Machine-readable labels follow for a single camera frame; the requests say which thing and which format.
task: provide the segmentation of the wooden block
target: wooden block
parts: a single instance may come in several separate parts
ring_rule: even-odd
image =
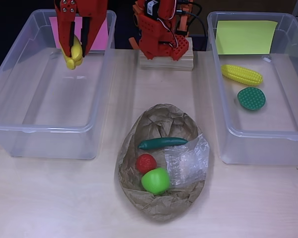
[[[175,71],[192,71],[193,63],[193,46],[192,39],[186,38],[189,42],[189,50],[178,61],[171,57],[154,57],[147,59],[142,51],[139,51],[139,66],[141,69],[170,69]]]

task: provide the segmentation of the wooden table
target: wooden table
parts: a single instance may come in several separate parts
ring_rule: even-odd
[[[101,150],[91,161],[12,158],[0,147],[0,238],[298,238],[298,167],[226,165],[215,137],[210,53],[193,72],[144,71],[116,50]],[[157,224],[127,200],[116,176],[124,137],[138,116],[172,103],[211,146],[207,182],[182,216]]]

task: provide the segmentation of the yellow banana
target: yellow banana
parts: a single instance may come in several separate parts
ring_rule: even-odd
[[[80,41],[76,35],[74,35],[74,44],[71,47],[72,57],[66,56],[62,48],[61,50],[65,59],[67,68],[75,69],[76,66],[81,65],[81,63],[83,62],[83,50],[81,48]]]

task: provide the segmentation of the red strawberry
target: red strawberry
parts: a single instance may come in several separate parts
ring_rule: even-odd
[[[143,154],[137,158],[136,168],[140,173],[145,174],[150,170],[157,168],[157,162],[153,156],[149,154]]]

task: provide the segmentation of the clear plastic container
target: clear plastic container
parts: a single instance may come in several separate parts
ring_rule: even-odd
[[[219,56],[215,44],[220,20],[271,20],[278,23],[269,55]],[[208,51],[216,78],[210,88],[221,158],[228,164],[298,165],[298,22],[284,13],[212,12]],[[246,85],[224,79],[222,64],[236,64],[264,76],[258,86],[266,105],[251,112],[236,96]]]
[[[0,145],[12,156],[92,159],[100,142],[116,14],[107,11],[108,45],[76,70],[56,49],[50,16],[31,14],[0,67]]]

